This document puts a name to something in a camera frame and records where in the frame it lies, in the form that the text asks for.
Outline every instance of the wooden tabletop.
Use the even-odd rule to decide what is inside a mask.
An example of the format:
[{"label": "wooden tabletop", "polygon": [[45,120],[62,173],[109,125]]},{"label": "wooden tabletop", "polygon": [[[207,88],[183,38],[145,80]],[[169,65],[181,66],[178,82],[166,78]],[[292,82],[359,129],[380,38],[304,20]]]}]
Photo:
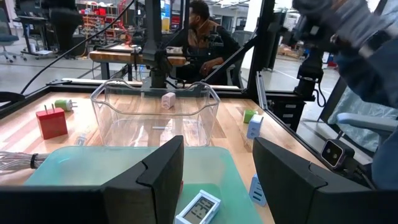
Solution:
[{"label": "wooden tabletop", "polygon": [[[132,50],[128,45],[116,45],[110,47],[110,49],[118,50]],[[104,51],[92,51],[89,54],[89,58],[94,62],[111,62],[111,63],[134,63],[134,55],[130,53],[119,53],[119,52],[104,52]],[[187,59],[185,57],[170,56],[167,57],[172,65],[185,65]],[[142,55],[137,59],[138,64],[143,64]]]},{"label": "wooden tabletop", "polygon": [[[73,113],[65,114],[68,135],[43,140],[35,112],[43,110],[44,105],[47,105],[47,108],[51,108],[51,104],[59,99],[71,99],[77,102],[78,105],[77,108],[74,108]],[[261,126],[262,137],[324,167],[321,162],[253,101],[221,99],[210,144],[230,151],[243,183],[248,190],[256,169],[252,158],[252,140],[246,138],[248,125],[243,123],[243,111],[245,109],[256,110],[264,117]],[[87,138],[86,145],[102,145],[90,95],[86,93],[49,93],[0,120],[0,151],[26,152],[30,154],[52,152],[63,146],[74,145],[77,138],[83,133]],[[22,170],[16,174],[0,175],[0,185],[21,184],[31,173],[32,170]],[[264,208],[256,205],[256,208],[264,223],[274,222],[268,206]]]}]

